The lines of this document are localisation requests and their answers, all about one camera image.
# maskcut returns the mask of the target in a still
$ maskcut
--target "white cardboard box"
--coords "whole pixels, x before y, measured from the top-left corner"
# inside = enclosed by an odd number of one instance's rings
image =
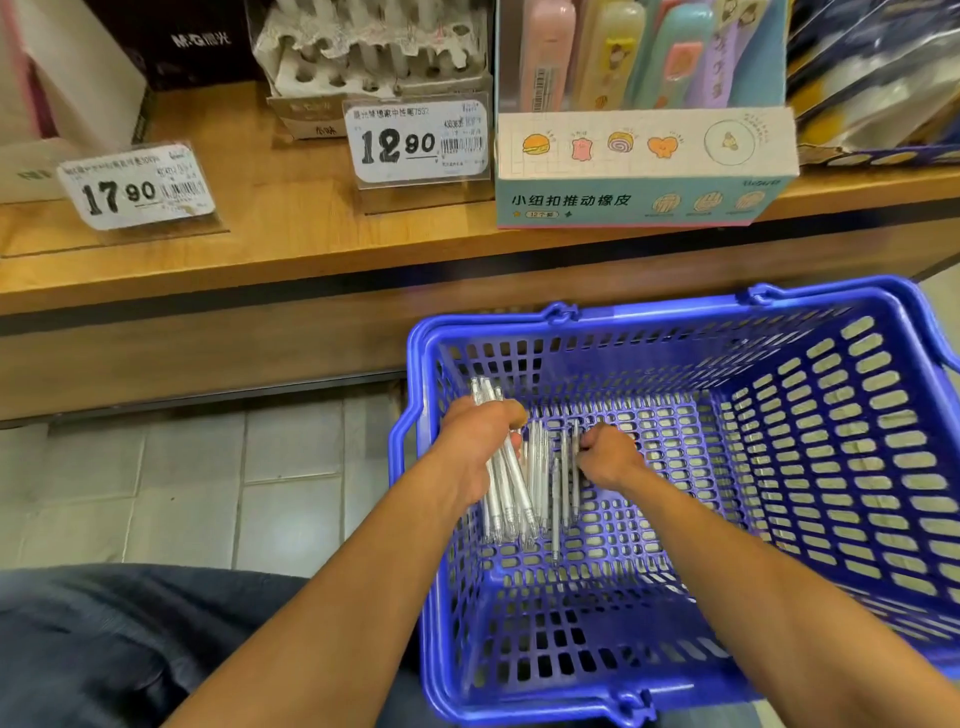
[[[0,0],[0,34],[4,112],[17,109],[0,124],[0,203],[63,197],[62,161],[142,139],[146,80],[84,0]]]

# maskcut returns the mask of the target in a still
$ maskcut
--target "price number 12.90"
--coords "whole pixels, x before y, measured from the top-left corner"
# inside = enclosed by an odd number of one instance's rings
[[[384,129],[378,137],[380,142],[380,161],[393,163],[400,161],[400,152],[397,147],[400,146],[400,132],[396,129]],[[407,134],[404,139],[404,149],[407,155],[414,155],[417,152],[424,152],[429,155],[437,146],[437,138],[430,132],[423,136],[417,136],[414,133]],[[363,161],[364,164],[373,164],[373,132],[363,133]]]
[[[97,189],[102,196],[101,202],[106,201],[109,211],[119,212],[120,209],[117,207],[117,192],[120,189],[120,185],[114,181],[100,182],[100,184],[97,185]],[[90,205],[90,214],[104,214],[98,204],[97,196],[93,193],[93,188],[89,184],[85,184],[82,187],[82,191],[86,197],[87,204]],[[140,185],[131,183],[124,187],[123,193],[132,203],[138,203],[141,200],[147,200],[149,202],[156,197],[156,187],[154,187],[152,182],[144,182]]]

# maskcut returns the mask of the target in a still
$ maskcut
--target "cartoon hamburger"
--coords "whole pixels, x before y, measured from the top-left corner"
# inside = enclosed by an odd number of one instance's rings
[[[523,140],[523,154],[545,155],[550,151],[550,140],[541,133],[532,133]]]

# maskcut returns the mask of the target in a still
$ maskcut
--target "blue shopping basket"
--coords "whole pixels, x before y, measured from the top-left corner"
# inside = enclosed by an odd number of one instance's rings
[[[876,277],[741,296],[437,316],[408,342],[420,453],[486,375],[549,429],[631,432],[651,467],[835,582],[960,675],[960,371],[919,288]],[[481,543],[476,507],[421,617],[422,681],[462,725],[757,698],[636,505],[588,485],[563,562]]]

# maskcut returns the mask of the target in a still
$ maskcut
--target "black box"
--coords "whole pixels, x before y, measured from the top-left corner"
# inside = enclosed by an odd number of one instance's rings
[[[243,0],[86,0],[153,90],[262,79]]]

